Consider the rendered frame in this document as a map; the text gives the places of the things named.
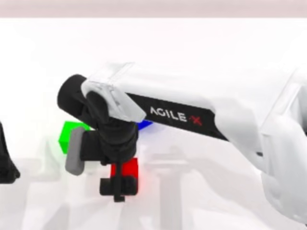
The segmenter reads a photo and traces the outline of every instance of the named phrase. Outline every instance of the white surface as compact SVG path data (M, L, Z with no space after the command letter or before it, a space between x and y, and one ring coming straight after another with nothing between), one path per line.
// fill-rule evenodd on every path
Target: white surface
M306 60L306 20L1 20L0 29L0 119L22 173L0 187L1 230L305 229L270 206L258 172L230 143L159 125L140 135L140 194L125 204L101 197L108 168L64 172L56 141L72 119L56 94L70 75L89 76L110 60L180 66L183 74L293 67ZM171 153L186 166L152 165Z

